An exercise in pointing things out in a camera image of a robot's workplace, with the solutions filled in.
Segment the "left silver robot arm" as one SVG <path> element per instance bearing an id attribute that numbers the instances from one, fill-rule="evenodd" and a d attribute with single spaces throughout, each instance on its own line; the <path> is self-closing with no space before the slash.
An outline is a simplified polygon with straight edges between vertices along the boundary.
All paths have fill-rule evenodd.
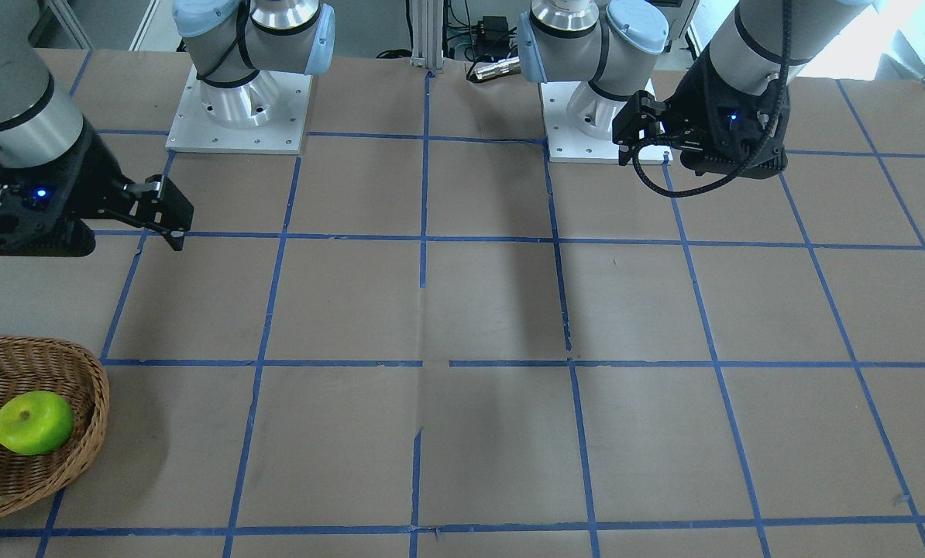
<path id="1" fill-rule="evenodd" d="M 675 91 L 650 77 L 690 1 L 533 1 L 517 59 L 555 161 L 660 164 L 676 150 L 695 174 L 768 179 L 788 164 L 789 83 L 866 6 L 739 1 Z"/>

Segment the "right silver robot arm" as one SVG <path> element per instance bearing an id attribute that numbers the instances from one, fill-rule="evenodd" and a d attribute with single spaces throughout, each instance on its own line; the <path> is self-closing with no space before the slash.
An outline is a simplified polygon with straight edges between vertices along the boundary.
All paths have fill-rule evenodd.
<path id="1" fill-rule="evenodd" d="M 38 1 L 0 1 L 0 257 L 87 257 L 89 219 L 111 219 L 183 249 L 194 206 L 154 174 L 136 183 L 28 40 Z M 272 73 L 321 75 L 334 56 L 335 12 L 321 1 L 176 1 L 208 120 L 273 120 Z"/>

